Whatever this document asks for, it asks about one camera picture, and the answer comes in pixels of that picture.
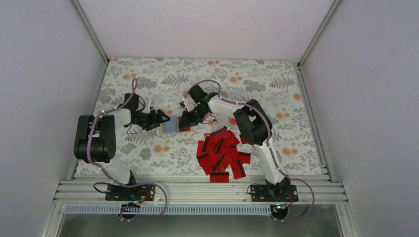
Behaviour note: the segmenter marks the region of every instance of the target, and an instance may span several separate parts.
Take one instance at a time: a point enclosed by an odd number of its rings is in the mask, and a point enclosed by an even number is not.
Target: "pile of red cards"
[[[246,176],[243,164],[250,164],[250,153],[237,151],[239,143],[226,127],[206,135],[204,141],[198,141],[198,163],[209,175],[210,182],[228,183],[229,172],[225,172],[228,166],[231,166],[235,179]]]

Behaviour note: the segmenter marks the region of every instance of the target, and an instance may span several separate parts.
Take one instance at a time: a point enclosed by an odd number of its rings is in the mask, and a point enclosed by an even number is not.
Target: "floral tablecloth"
[[[146,102],[152,100],[152,105],[167,115],[181,115],[181,97],[191,85],[204,79],[220,82],[224,97],[238,101],[256,99],[272,121],[273,144],[283,170],[288,174],[321,174],[292,62],[112,58],[95,109],[101,111],[121,104],[124,94],[131,92],[134,77],[138,78],[136,93]],[[208,93],[217,91],[214,83],[206,82],[201,87]],[[238,134],[234,120],[226,121],[229,129]],[[205,175],[195,155],[197,142],[215,124],[199,124],[193,132],[172,135],[161,134],[158,128],[127,135],[126,128],[118,128],[116,157],[138,174]],[[133,126],[130,132],[140,130]],[[251,152],[251,164],[244,165],[246,174],[263,174],[251,146],[241,145],[238,149]],[[100,173],[97,167],[79,161],[77,174],[95,173]]]

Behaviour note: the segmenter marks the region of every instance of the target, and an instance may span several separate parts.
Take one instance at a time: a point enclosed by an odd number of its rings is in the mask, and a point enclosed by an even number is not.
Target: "black mounting plate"
[[[252,184],[250,185],[250,193],[251,201],[253,202],[289,202],[290,197],[288,196],[288,194],[291,195],[293,202],[298,201],[297,187],[295,185],[289,185],[285,190],[284,194],[282,194],[278,199],[273,198],[268,193],[267,185]]]
[[[141,185],[135,188],[125,188],[119,185],[108,185],[108,189],[106,191],[105,200],[107,201],[137,201],[141,200],[141,197],[144,197],[146,192],[148,191],[149,195],[145,201],[153,201],[154,200],[154,192],[156,191],[156,187],[154,185]]]

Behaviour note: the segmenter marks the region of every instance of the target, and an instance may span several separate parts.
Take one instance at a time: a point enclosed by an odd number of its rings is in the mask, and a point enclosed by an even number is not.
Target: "white wall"
[[[79,0],[108,56],[299,61],[333,0]]]
[[[362,236],[419,233],[419,2],[344,0],[303,66]]]
[[[105,65],[69,0],[0,3],[0,229],[38,236]]]

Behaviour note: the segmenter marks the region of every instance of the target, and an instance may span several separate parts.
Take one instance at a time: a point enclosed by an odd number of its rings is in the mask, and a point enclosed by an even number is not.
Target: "black stripe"
[[[249,157],[250,156],[250,153],[239,152],[239,155]]]
[[[218,166],[220,165],[221,161],[224,159],[225,155],[222,155],[221,158],[218,160],[217,164],[214,165],[213,170],[216,171]]]
[[[204,141],[204,146],[202,147],[202,151],[204,152],[205,151],[205,149],[207,148],[207,145],[208,145],[208,140],[209,140],[210,138],[209,137],[205,137],[205,141]]]
[[[202,155],[197,156],[197,159],[202,159],[207,156],[209,156],[209,154],[202,154]]]
[[[240,172],[242,173],[243,177],[246,176],[245,170],[243,169],[243,165],[240,163],[240,160],[237,160],[237,164],[239,164]]]
[[[228,175],[228,172],[216,172],[216,173],[211,173],[211,175]]]
[[[218,154],[220,152],[220,149],[221,149],[221,146],[222,146],[223,142],[224,142],[224,138],[221,139],[220,144],[218,145],[217,151],[215,153]]]
[[[226,126],[224,126],[223,128],[220,128],[219,130],[217,130],[215,132],[210,133],[209,136],[212,137],[212,136],[217,135],[217,134],[219,134],[221,132],[224,132],[225,130],[227,130],[227,127]]]

